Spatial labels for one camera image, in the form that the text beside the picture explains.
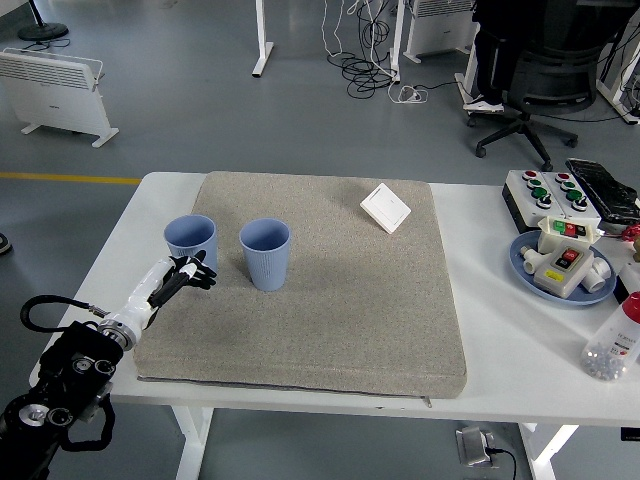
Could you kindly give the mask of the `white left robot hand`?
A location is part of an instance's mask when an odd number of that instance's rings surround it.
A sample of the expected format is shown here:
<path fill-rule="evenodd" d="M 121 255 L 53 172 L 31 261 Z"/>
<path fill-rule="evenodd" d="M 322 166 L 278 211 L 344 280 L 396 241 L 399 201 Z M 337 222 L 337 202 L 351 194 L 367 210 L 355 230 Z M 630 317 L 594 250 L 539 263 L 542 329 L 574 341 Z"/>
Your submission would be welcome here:
<path fill-rule="evenodd" d="M 125 305 L 110 313 L 108 320 L 127 327 L 137 337 L 146 329 L 153 315 L 185 286 L 209 290 L 216 284 L 217 273 L 204 260 L 201 250 L 194 256 L 161 258 L 147 272 Z"/>

